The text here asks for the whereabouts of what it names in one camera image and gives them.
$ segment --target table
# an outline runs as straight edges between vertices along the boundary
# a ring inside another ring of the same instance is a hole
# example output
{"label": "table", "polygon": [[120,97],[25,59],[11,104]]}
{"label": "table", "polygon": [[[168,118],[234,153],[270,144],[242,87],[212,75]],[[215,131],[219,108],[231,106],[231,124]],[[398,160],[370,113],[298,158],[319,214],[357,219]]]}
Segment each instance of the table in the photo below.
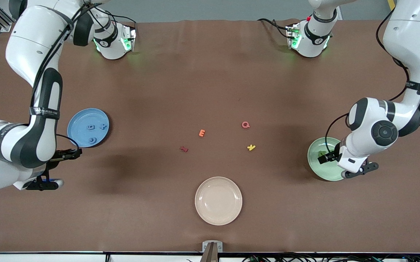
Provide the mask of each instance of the table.
{"label": "table", "polygon": [[[309,144],[357,100],[403,88],[377,26],[339,21],[313,59],[257,21],[140,24],[135,52],[116,61],[92,44],[65,45],[58,132],[90,107],[110,116],[112,130],[51,172],[65,180],[61,189],[0,190],[0,251],[193,251],[213,239],[230,252],[420,252],[420,129],[371,157],[380,169],[366,176],[322,181],[306,160]],[[31,89],[5,61],[8,36],[0,37],[0,119],[25,123]],[[348,129],[340,121],[330,134]],[[197,187],[213,176],[243,194],[226,226],[206,224],[194,207]]]}

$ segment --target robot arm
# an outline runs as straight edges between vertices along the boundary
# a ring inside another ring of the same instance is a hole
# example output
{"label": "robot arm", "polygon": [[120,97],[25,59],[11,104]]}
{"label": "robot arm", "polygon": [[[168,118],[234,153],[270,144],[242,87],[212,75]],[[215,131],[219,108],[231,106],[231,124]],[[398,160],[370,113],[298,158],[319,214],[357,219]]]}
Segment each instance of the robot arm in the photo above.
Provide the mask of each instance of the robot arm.
{"label": "robot arm", "polygon": [[420,0],[398,0],[383,44],[391,56],[408,68],[409,81],[399,103],[362,98],[352,106],[346,121],[352,132],[333,153],[338,166],[345,169],[344,178],[377,167],[376,163],[368,164],[368,156],[388,149],[398,137],[420,126]]}
{"label": "robot arm", "polygon": [[[102,46],[100,52],[108,59],[120,58],[131,50],[125,48],[126,41],[120,36],[129,36],[127,41],[131,41],[135,30],[111,22],[108,16],[101,15],[100,9],[78,12],[83,6],[74,0],[32,0],[25,10],[18,9],[23,13],[9,38],[6,60],[33,87],[33,97],[28,124],[0,120],[0,188],[14,184],[25,189],[35,178],[56,167],[60,159],[75,159],[81,153],[56,151],[63,91],[58,61],[63,41],[81,46],[94,37],[106,41],[108,45]],[[60,179],[55,182],[57,186],[52,189],[63,184]]]}
{"label": "robot arm", "polygon": [[333,26],[338,20],[337,7],[356,0],[309,0],[312,16],[288,28],[288,46],[305,57],[320,55],[326,48]]}

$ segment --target black cable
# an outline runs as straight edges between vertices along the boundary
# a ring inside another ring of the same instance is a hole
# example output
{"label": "black cable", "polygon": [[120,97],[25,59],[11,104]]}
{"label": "black cable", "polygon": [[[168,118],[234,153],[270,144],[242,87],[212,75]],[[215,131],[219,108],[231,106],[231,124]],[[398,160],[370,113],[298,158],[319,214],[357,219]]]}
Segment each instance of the black cable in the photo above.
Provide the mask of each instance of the black cable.
{"label": "black cable", "polygon": [[76,152],[79,151],[79,149],[80,149],[79,144],[77,144],[77,142],[75,140],[73,140],[72,138],[70,138],[68,136],[60,135],[60,134],[56,134],[56,136],[60,136],[60,137],[65,138],[65,139],[69,139],[77,147]]}
{"label": "black cable", "polygon": [[[383,50],[385,50],[385,52],[390,55],[390,53],[388,53],[388,51],[386,50],[385,46],[383,45],[383,43],[380,40],[380,37],[378,36],[378,34],[380,33],[380,28],[382,27],[382,25],[385,23],[386,20],[388,20],[388,18],[391,17],[391,15],[393,14],[393,11],[395,9],[393,8],[393,10],[391,10],[391,12],[389,12],[389,14],[385,17],[385,19],[383,19],[383,21],[381,21],[380,25],[378,25],[377,30],[375,31],[375,38],[377,39],[378,45],[380,45],[381,48],[383,48]],[[390,55],[393,58],[393,61],[396,63],[396,65],[398,65],[399,67],[401,67],[404,70],[404,73],[406,74],[406,81],[409,81],[409,72],[407,70],[407,68],[404,66],[404,64],[399,61],[398,59],[394,58],[392,55]],[[405,91],[406,91],[407,87],[404,87],[401,92],[399,92],[399,94],[397,94],[396,96],[394,96],[393,98],[389,99],[388,101],[393,101],[396,98],[400,97]],[[331,126],[333,126],[333,124],[338,121],[339,119],[347,116],[349,113],[344,114],[342,116],[340,116],[339,118],[336,118],[328,127],[328,129],[326,130],[326,135],[325,135],[325,146],[326,149],[328,150],[328,153],[331,153],[330,149],[328,148],[328,143],[326,141],[326,137],[328,136],[328,131],[330,131]]]}
{"label": "black cable", "polygon": [[340,117],[338,117],[338,118],[336,118],[333,122],[331,122],[331,124],[330,124],[330,126],[328,126],[328,129],[326,130],[326,134],[325,134],[325,146],[326,146],[326,149],[328,150],[328,153],[330,153],[331,154],[331,151],[330,151],[330,148],[328,147],[328,141],[326,141],[326,138],[328,137],[328,132],[330,132],[330,129],[331,129],[331,126],[333,126],[334,125],[334,123],[336,123],[336,121],[338,121],[338,120],[340,120],[341,118],[343,118],[343,117],[345,117],[345,116],[347,116],[349,113],[346,113],[346,114],[343,114],[342,116],[340,116]]}
{"label": "black cable", "polygon": [[278,27],[279,29],[286,29],[286,28],[280,27],[279,25],[276,25],[275,23],[273,23],[272,21],[270,21],[270,20],[268,20],[266,18],[260,18],[257,21],[265,21],[265,22],[270,23],[270,25],[272,25],[274,27]]}
{"label": "black cable", "polygon": [[106,30],[106,25],[102,25],[99,21],[98,21],[98,19],[95,17],[95,15],[93,15],[93,13],[92,13],[92,11],[91,10],[89,10],[89,12],[90,12],[90,15],[93,17],[93,19],[95,19],[95,21],[104,29],[104,30]]}
{"label": "black cable", "polygon": [[109,11],[103,11],[103,10],[101,10],[101,9],[98,9],[97,8],[97,10],[98,11],[100,11],[100,12],[102,12],[102,13],[106,13],[107,15],[110,15],[110,16],[112,16],[112,17],[121,17],[121,18],[126,18],[126,19],[129,19],[129,20],[131,20],[132,22],[134,22],[134,29],[137,29],[137,22],[135,21],[135,20],[133,20],[132,18],[129,18],[129,17],[127,17],[127,16],[121,16],[121,15],[113,15],[111,12],[109,12]]}
{"label": "black cable", "polygon": [[[391,17],[391,14],[393,13],[395,9],[393,8],[393,10],[391,10],[391,12],[389,12],[389,14],[385,17],[385,19],[383,19],[383,21],[381,21],[380,25],[378,25],[377,31],[375,32],[375,38],[377,39],[378,45],[380,45],[380,47],[385,50],[385,52],[390,55],[390,53],[388,53],[388,51],[386,50],[385,46],[383,45],[383,43],[380,40],[380,37],[378,36],[378,34],[380,33],[380,28],[382,27],[382,25],[385,23],[386,20],[388,20],[388,18]],[[404,73],[406,74],[406,81],[409,81],[409,72],[408,69],[404,66],[404,64],[399,61],[398,59],[394,58],[392,55],[390,55],[391,58],[393,58],[393,61],[395,62],[396,65],[398,65],[399,67],[401,67],[404,70]],[[396,98],[400,97],[404,91],[406,91],[406,87],[403,88],[403,90],[397,94],[395,97],[391,98],[389,101],[393,101]]]}
{"label": "black cable", "polygon": [[117,23],[116,22],[116,17],[114,17],[109,11],[105,11],[105,12],[106,12],[107,15],[110,15],[113,18],[114,23]]}
{"label": "black cable", "polygon": [[279,26],[279,25],[276,23],[276,20],[274,20],[274,19],[273,19],[273,21],[270,21],[270,20],[268,20],[268,19],[266,19],[266,18],[260,18],[260,19],[259,19],[259,20],[257,20],[257,21],[266,21],[266,22],[270,23],[270,25],[274,26],[274,27],[278,30],[278,32],[279,32],[282,36],[284,36],[284,37],[286,37],[286,38],[288,38],[288,39],[294,39],[294,37],[292,37],[292,36],[288,36],[288,35],[285,35],[283,32],[281,32],[281,29],[286,30],[286,28],[285,28],[285,27],[282,27],[282,26]]}
{"label": "black cable", "polygon": [[95,17],[95,15],[93,15],[92,11],[90,10],[90,15],[92,15],[93,19],[95,19],[95,21],[100,25],[100,27],[102,27],[104,30],[106,30],[106,25],[102,25],[98,19]]}
{"label": "black cable", "polygon": [[[76,22],[82,15],[84,15],[86,12],[90,11],[92,8],[97,7],[98,5],[101,5],[101,4],[100,3],[94,4],[91,7],[88,7],[86,10],[83,10],[83,8],[86,5],[82,5],[77,10],[77,12],[75,12],[74,16],[72,17],[72,21],[73,22]],[[37,74],[35,76],[35,81],[34,81],[34,85],[33,85],[33,89],[32,89],[32,98],[30,100],[30,106],[33,106],[34,105],[34,102],[35,102],[35,91],[38,88],[38,84],[40,83],[40,80],[42,78],[43,72],[45,71],[45,68],[48,66],[48,63],[50,62],[50,60],[53,58],[53,56],[56,54],[56,52],[61,47],[62,43],[60,43],[60,40],[63,38],[63,35],[65,35],[65,33],[68,30],[69,30],[69,25],[67,25],[64,28],[64,30],[60,33],[60,35],[58,36],[58,38],[56,39],[56,41],[54,42],[54,44],[51,46],[50,50],[48,51],[47,55],[43,59],[42,64],[38,68],[38,72],[37,72]]]}

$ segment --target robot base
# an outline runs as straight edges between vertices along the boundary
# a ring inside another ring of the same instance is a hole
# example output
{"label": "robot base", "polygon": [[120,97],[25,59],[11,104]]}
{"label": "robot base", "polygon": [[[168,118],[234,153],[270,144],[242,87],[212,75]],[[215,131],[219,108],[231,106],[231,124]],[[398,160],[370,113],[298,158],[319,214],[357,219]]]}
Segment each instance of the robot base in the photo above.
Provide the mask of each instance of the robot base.
{"label": "robot base", "polygon": [[298,24],[294,24],[292,27],[286,28],[286,35],[293,37],[294,39],[288,38],[288,48],[296,50],[300,55],[312,58],[319,56],[321,52],[326,48],[330,36],[325,40],[317,39],[318,44],[313,44],[305,35],[305,25],[307,21],[303,20]]}
{"label": "robot base", "polygon": [[[326,138],[326,141],[328,144],[328,148],[332,152],[334,151],[334,147],[336,146],[336,144],[340,142],[338,139],[334,138]],[[344,169],[339,167],[336,161],[327,162],[324,164],[320,164],[318,162],[318,157],[321,154],[325,153],[328,153],[325,146],[325,138],[319,138],[313,141],[307,153],[307,159],[309,161],[310,168],[317,176],[319,176],[322,179],[328,181],[342,180],[343,176],[341,174],[343,173]]]}

